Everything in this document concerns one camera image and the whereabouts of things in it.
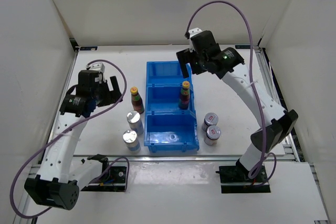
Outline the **sauce bottle yellow cap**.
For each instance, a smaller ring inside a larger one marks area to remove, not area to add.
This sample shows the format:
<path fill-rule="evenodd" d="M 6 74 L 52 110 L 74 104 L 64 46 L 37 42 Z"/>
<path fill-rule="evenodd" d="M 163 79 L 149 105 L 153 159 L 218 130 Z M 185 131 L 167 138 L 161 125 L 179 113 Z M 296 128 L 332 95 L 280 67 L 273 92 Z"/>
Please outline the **sauce bottle yellow cap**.
<path fill-rule="evenodd" d="M 178 106 L 180 109 L 188 109 L 190 103 L 190 83 L 183 81 Z"/>
<path fill-rule="evenodd" d="M 144 105 L 143 100 L 139 94 L 137 87 L 132 87 L 130 89 L 131 92 L 131 103 L 133 106 L 133 109 L 137 111 L 139 114 L 142 114 L 144 112 Z"/>

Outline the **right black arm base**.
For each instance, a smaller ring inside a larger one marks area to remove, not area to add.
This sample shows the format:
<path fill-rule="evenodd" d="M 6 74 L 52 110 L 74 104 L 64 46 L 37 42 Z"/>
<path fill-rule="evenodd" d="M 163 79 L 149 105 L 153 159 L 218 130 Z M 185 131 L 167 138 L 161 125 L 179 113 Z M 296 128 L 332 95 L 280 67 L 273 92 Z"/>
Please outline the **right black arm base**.
<path fill-rule="evenodd" d="M 264 166 L 254 179 L 245 178 L 236 166 L 220 166 L 215 173 L 219 175 L 222 194 L 271 193 Z"/>

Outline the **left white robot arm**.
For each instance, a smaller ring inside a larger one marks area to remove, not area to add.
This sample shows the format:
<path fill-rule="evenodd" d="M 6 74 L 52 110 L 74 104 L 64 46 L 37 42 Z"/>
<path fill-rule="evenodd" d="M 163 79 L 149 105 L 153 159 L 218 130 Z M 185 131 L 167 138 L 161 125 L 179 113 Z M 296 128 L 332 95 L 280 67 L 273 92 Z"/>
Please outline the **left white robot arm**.
<path fill-rule="evenodd" d="M 94 63 L 78 73 L 78 83 L 66 93 L 60 106 L 56 137 L 58 141 L 46 150 L 46 156 L 35 178 L 28 178 L 24 188 L 38 205 L 71 210 L 79 192 L 94 178 L 105 182 L 110 176 L 107 158 L 96 155 L 71 172 L 71 161 L 86 119 L 97 107 L 111 105 L 121 97 L 115 76 L 109 90 L 104 65 Z"/>

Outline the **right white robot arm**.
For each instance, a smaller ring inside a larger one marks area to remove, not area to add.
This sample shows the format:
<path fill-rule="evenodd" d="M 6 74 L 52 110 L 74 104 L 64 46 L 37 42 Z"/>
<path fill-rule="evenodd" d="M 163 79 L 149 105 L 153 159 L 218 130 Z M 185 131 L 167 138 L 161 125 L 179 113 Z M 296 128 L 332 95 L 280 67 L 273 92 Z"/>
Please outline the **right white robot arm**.
<path fill-rule="evenodd" d="M 250 137 L 251 144 L 236 163 L 236 177 L 247 182 L 256 177 L 271 150 L 293 129 L 298 114 L 287 111 L 253 79 L 243 57 L 236 49 L 222 50 L 211 31 L 194 28 L 186 32 L 189 48 L 177 52 L 184 78 L 209 72 L 227 84 L 250 109 L 260 130 Z"/>

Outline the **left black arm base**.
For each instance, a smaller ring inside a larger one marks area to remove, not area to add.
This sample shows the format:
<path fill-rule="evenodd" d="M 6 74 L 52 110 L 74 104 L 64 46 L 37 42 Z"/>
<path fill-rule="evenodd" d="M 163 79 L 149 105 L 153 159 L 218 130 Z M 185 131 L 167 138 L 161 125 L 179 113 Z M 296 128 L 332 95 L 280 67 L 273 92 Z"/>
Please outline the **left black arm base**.
<path fill-rule="evenodd" d="M 129 167 L 128 164 L 113 165 L 107 175 L 104 175 L 98 182 L 84 187 L 81 191 L 123 193 L 127 189 Z"/>

